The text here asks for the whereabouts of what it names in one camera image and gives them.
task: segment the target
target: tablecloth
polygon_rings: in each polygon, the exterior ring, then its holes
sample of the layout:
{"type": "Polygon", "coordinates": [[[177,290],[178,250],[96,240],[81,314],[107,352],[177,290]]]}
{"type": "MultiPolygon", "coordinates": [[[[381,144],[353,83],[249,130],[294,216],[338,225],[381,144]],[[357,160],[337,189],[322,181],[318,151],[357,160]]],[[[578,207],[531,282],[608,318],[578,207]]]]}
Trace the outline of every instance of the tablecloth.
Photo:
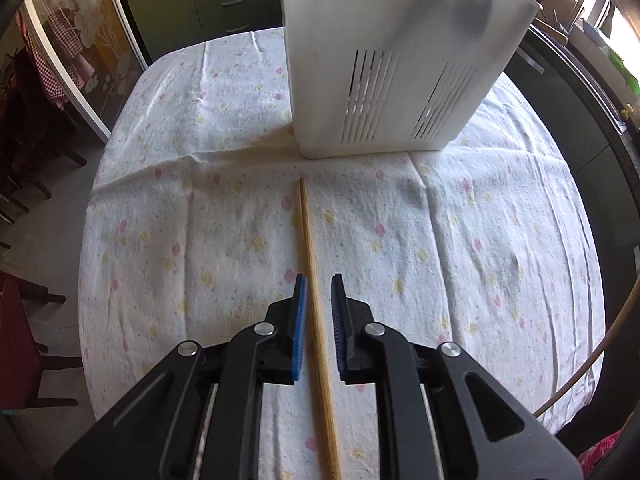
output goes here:
{"type": "MultiPolygon", "coordinates": [[[[283,31],[248,32],[156,61],[109,140],[86,213],[82,354],[97,416],[185,339],[230,339],[291,295],[303,269],[307,180],[326,343],[330,279],[411,341],[461,344],[535,410],[604,335],[584,207],[555,142],[502,75],[441,152],[305,160],[294,140],[283,31]]],[[[345,478],[378,471],[372,385],[331,355],[345,478]]],[[[601,361],[542,416],[588,403],[601,361]]],[[[320,478],[306,362],[266,385],[261,479],[320,478]]]]}

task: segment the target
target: slotted vent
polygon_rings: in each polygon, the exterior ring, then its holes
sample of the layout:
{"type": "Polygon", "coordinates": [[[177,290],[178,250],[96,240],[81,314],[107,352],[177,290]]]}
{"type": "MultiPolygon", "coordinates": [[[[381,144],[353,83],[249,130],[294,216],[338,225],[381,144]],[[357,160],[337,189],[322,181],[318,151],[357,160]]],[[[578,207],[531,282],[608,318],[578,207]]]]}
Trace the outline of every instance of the slotted vent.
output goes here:
{"type": "Polygon", "coordinates": [[[411,134],[414,139],[430,140],[436,136],[475,73],[475,68],[462,63],[447,62],[444,65],[411,134]]]}
{"type": "Polygon", "coordinates": [[[393,52],[356,50],[341,142],[374,139],[398,57],[393,52]]]}

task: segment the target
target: gray floor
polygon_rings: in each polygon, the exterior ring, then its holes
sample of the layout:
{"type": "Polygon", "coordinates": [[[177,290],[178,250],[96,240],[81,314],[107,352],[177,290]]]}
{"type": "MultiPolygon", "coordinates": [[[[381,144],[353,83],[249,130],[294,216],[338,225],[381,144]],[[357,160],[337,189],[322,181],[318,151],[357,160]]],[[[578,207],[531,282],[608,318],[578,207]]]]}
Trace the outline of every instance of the gray floor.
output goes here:
{"type": "MultiPolygon", "coordinates": [[[[50,200],[27,184],[14,196],[30,208],[28,214],[0,203],[0,209],[15,219],[14,226],[0,221],[0,240],[12,246],[0,250],[0,269],[66,296],[62,305],[25,302],[34,339],[49,346],[50,355],[80,355],[78,265],[84,212],[104,149],[93,136],[76,140],[72,147],[87,159],[84,168],[61,156],[38,173],[52,193],[50,200]]],[[[28,451],[48,470],[95,419],[81,368],[45,371],[40,396],[78,400],[73,408],[22,410],[12,416],[28,451]]]]}

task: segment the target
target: drawer handle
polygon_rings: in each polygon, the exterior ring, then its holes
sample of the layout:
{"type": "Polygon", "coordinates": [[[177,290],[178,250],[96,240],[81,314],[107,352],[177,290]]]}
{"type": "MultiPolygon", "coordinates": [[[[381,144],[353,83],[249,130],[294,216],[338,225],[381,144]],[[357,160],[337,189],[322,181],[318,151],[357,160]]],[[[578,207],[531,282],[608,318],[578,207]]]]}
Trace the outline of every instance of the drawer handle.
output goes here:
{"type": "Polygon", "coordinates": [[[228,2],[222,2],[220,5],[223,7],[228,7],[229,5],[241,4],[245,0],[229,0],[228,2]]]}
{"type": "Polygon", "coordinates": [[[230,34],[233,34],[234,32],[240,32],[241,30],[245,30],[246,28],[249,28],[248,23],[246,25],[243,25],[242,27],[228,28],[226,31],[229,32],[230,34]]]}

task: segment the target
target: dish rack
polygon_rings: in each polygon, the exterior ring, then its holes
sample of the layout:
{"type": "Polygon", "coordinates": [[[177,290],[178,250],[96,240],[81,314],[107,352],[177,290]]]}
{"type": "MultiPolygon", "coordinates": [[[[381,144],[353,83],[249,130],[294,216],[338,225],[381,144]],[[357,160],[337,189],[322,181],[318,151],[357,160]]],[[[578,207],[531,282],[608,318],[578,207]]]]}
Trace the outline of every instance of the dish rack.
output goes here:
{"type": "Polygon", "coordinates": [[[516,51],[535,0],[282,0],[303,156],[440,150],[516,51]]]}

